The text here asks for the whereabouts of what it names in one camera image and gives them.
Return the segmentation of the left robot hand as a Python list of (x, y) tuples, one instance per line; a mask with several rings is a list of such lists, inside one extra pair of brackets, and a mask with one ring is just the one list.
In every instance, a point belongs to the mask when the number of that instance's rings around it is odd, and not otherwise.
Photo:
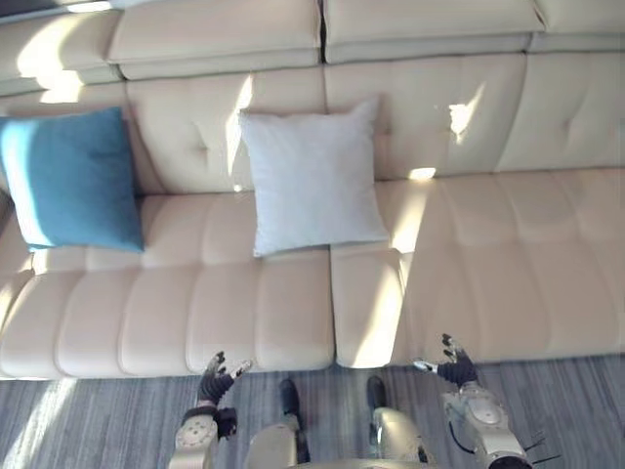
[(226, 367), (226, 355), (220, 351), (208, 362), (199, 383), (197, 400), (200, 405), (217, 406), (233, 383), (253, 367), (245, 360), (233, 369)]

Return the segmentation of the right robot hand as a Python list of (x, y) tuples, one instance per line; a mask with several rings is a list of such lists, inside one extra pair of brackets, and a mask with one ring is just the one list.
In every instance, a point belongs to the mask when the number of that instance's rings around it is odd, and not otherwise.
[(434, 374), (458, 388), (470, 382), (477, 382), (477, 369), (465, 349), (447, 333), (441, 335), (441, 343), (443, 353), (448, 358), (447, 362), (432, 363), (416, 359), (412, 362), (413, 365), (418, 370)]

